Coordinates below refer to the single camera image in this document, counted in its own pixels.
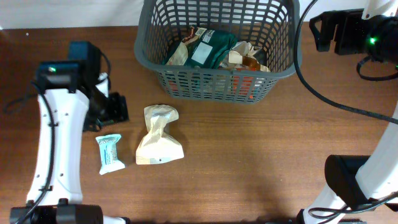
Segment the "beige brown bag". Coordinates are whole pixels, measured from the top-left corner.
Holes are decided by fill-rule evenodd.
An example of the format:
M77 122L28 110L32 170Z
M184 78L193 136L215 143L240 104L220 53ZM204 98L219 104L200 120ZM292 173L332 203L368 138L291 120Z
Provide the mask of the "beige brown bag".
M270 72L270 68L266 66L266 59L263 48L252 45L250 42L240 41L226 54L218 68Z

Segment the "green Nescafe coffee bag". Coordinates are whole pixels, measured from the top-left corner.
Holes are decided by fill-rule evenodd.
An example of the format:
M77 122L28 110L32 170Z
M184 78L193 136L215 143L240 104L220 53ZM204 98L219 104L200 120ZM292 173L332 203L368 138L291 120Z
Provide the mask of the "green Nescafe coffee bag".
M188 34L174 44L164 65L217 69L238 39L230 32L191 26Z

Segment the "orange biscuit package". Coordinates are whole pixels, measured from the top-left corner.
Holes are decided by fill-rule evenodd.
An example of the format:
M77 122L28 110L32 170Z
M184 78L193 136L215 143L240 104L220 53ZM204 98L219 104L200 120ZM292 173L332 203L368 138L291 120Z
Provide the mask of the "orange biscuit package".
M264 81L264 78L232 76L231 92L240 98L254 100Z

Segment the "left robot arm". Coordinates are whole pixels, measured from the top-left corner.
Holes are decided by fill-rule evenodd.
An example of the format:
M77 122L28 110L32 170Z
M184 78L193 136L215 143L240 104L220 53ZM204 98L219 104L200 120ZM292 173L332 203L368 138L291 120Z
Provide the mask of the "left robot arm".
M10 223L130 222L82 203L83 133L129 119L125 97L110 92L109 73L101 71L105 58L89 41L73 41L66 60L38 67L32 82L40 109L37 163L25 206L11 208Z

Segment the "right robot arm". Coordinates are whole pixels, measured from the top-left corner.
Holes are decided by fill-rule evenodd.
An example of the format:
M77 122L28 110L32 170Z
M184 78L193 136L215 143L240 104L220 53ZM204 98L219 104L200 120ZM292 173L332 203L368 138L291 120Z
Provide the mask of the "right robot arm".
M367 1L362 9L325 11L310 19L310 30L319 52L336 42L338 55L366 53L356 71L368 61L397 63L397 1ZM297 215L297 223L338 223L346 214L386 205L397 211L397 115L385 116L334 102L314 90L299 65L298 22L294 40L294 66L302 84L313 95L335 108L387 121L371 156L330 155L325 162L326 184L315 201Z

